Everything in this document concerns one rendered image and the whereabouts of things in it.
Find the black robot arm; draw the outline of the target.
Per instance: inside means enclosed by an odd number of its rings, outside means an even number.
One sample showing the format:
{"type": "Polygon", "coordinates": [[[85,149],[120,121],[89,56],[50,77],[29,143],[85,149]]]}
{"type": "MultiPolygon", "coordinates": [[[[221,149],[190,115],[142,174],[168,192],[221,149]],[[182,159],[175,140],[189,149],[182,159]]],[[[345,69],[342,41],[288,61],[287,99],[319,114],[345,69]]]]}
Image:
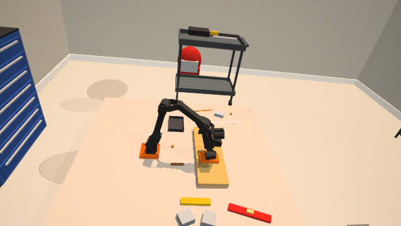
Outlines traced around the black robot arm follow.
{"type": "Polygon", "coordinates": [[[204,141],[213,140],[212,148],[221,147],[222,140],[225,137],[223,128],[214,128],[214,124],[210,119],[198,115],[194,110],[188,107],[181,100],[163,98],[158,106],[158,117],[152,135],[150,135],[145,143],[146,153],[155,155],[157,152],[157,144],[160,142],[162,133],[160,132],[163,120],[167,112],[179,110],[188,118],[193,120],[199,128],[198,134],[202,135],[204,141]]]}

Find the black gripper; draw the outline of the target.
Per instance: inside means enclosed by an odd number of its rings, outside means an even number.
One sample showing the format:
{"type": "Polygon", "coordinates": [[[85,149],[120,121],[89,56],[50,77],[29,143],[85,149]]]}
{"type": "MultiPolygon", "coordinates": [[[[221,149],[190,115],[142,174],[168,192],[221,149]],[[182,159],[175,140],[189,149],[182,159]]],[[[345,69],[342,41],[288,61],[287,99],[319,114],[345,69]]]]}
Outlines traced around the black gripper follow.
{"type": "Polygon", "coordinates": [[[215,159],[216,158],[216,153],[212,149],[212,143],[213,143],[213,140],[210,140],[210,141],[204,141],[203,140],[204,149],[207,150],[207,152],[205,152],[206,160],[211,160],[211,159],[215,159]]]}

